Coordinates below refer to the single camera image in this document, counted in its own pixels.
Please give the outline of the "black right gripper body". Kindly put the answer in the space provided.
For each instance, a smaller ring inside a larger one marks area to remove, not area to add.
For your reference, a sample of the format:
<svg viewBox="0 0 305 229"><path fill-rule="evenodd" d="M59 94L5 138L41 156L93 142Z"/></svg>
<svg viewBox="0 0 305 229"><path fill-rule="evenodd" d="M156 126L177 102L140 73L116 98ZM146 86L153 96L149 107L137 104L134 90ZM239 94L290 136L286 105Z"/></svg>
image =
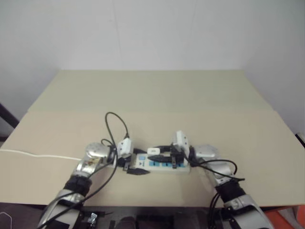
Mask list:
<svg viewBox="0 0 305 229"><path fill-rule="evenodd" d="M170 156L172 158L172 167L178 168L181 165L185 166L188 163L189 144L187 142L178 144L171 144Z"/></svg>

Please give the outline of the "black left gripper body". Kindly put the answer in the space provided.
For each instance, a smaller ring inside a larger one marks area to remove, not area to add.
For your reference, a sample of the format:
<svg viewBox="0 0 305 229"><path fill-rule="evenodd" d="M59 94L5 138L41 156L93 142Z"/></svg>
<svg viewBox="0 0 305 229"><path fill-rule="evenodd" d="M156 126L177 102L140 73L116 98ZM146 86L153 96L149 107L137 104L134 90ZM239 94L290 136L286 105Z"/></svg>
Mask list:
<svg viewBox="0 0 305 229"><path fill-rule="evenodd" d="M136 164L136 158L138 154L138 149L135 148L132 153L125 154L118 160L118 167L122 167L123 171L128 169L134 169Z"/></svg>

